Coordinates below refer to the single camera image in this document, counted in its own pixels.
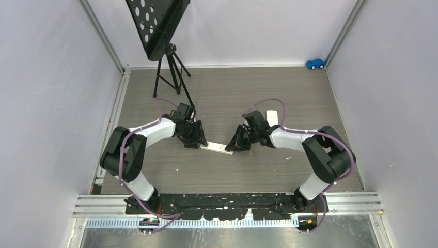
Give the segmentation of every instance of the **black music stand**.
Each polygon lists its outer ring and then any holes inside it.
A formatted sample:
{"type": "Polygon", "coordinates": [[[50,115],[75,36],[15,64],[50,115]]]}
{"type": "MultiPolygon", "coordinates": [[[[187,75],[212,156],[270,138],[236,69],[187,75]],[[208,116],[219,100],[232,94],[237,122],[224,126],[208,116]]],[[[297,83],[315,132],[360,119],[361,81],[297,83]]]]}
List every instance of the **black music stand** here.
{"type": "Polygon", "coordinates": [[[150,61],[158,61],[153,97],[157,97],[158,80],[162,79],[177,94],[181,92],[182,86],[190,105],[194,107],[195,105],[182,79],[182,70],[187,73],[187,76],[191,77],[191,75],[175,53],[177,50],[176,46],[170,43],[190,0],[126,0],[126,3],[148,59],[150,61]],[[164,55],[166,55],[167,62],[169,63],[170,73],[174,82],[173,85],[160,75],[161,60],[164,55]],[[181,65],[181,71],[178,69],[175,58],[181,65]],[[176,75],[178,75],[180,84],[178,84],[176,75]]]}

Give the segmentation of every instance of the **black tripod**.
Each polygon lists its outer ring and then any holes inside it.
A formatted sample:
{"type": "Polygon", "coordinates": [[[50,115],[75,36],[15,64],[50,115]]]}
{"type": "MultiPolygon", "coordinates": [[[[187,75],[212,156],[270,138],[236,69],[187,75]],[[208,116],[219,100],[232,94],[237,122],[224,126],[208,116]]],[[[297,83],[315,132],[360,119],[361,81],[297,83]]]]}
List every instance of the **black tripod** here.
{"type": "Polygon", "coordinates": [[[172,87],[177,92],[177,94],[181,93],[181,86],[182,86],[184,88],[185,94],[187,95],[187,98],[189,99],[190,105],[192,107],[195,107],[195,105],[192,102],[192,98],[190,98],[189,91],[187,90],[187,87],[185,86],[184,80],[182,79],[182,70],[184,70],[187,73],[188,77],[191,77],[192,75],[189,73],[189,71],[187,71],[187,68],[184,66],[182,61],[179,59],[179,57],[175,53],[176,50],[177,50],[177,47],[175,45],[169,43],[169,46],[168,46],[168,49],[166,52],[166,57],[167,57],[167,62],[169,63],[170,73],[172,74],[172,79],[174,81],[174,84],[172,85],[171,83],[169,83],[169,81],[165,80],[164,77],[162,77],[160,75],[161,60],[162,60],[162,59],[160,59],[158,61],[157,78],[155,79],[155,89],[153,91],[153,97],[154,98],[157,97],[158,79],[162,79],[170,87],[172,87]],[[181,65],[181,71],[178,70],[178,66],[177,66],[177,63],[175,62],[174,57],[177,59],[177,61],[181,65]],[[175,75],[175,71],[178,74],[179,80],[181,81],[181,84],[179,84],[179,85],[178,85],[177,77],[175,75]]]}

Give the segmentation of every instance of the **robotic arm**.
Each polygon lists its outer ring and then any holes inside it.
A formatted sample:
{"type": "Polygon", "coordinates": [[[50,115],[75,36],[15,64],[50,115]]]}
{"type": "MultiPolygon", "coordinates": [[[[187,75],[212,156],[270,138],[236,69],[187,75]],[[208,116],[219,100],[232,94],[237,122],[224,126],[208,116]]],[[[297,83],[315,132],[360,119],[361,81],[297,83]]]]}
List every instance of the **robotic arm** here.
{"type": "MultiPolygon", "coordinates": [[[[287,132],[280,125],[271,127],[259,111],[252,111],[243,117],[247,125],[238,126],[225,150],[246,151],[251,143],[260,143],[271,148],[289,148],[306,153],[313,173],[295,190],[294,201],[298,210],[304,210],[312,204],[321,192],[350,168],[347,151],[329,138],[307,134],[307,131],[304,134],[287,132]]],[[[324,126],[310,131],[325,133],[343,142],[332,127],[324,126]]]]}
{"type": "Polygon", "coordinates": [[[144,204],[151,210],[157,207],[158,191],[152,186],[142,173],[145,149],[156,142],[176,136],[187,148],[198,148],[198,143],[207,145],[202,129],[202,122],[195,121],[195,109],[180,103],[176,111],[170,115],[137,128],[126,129],[116,127],[100,158],[99,164],[107,172],[118,178],[122,170],[122,180],[144,204]],[[123,140],[127,135],[140,128],[140,131],[131,135],[124,147],[123,165],[120,168],[120,153],[123,140]]]}

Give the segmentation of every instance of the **white wall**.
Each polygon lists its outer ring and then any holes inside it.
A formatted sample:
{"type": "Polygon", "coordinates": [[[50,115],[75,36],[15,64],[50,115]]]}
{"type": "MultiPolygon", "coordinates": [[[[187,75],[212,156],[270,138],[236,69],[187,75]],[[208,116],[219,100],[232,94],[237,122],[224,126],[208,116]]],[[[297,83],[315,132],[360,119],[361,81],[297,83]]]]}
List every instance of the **white wall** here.
{"type": "Polygon", "coordinates": [[[77,0],[0,6],[0,246],[59,248],[120,75],[77,0]]]}
{"type": "MultiPolygon", "coordinates": [[[[157,66],[124,0],[89,2],[124,66],[157,66]]],[[[186,65],[303,65],[326,59],[355,2],[192,0],[172,43],[186,65]]]]}
{"type": "Polygon", "coordinates": [[[436,247],[438,2],[368,1],[329,74],[394,247],[436,247]]]}

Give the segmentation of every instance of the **blue toy car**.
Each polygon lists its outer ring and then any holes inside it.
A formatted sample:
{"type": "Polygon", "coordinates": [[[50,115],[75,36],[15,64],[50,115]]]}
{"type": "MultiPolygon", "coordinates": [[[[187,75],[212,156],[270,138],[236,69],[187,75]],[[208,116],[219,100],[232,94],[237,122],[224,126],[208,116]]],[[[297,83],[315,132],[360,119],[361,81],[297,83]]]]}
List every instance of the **blue toy car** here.
{"type": "Polygon", "coordinates": [[[315,68],[322,69],[325,67],[325,62],[322,59],[309,60],[306,62],[306,67],[313,70],[315,68]]]}

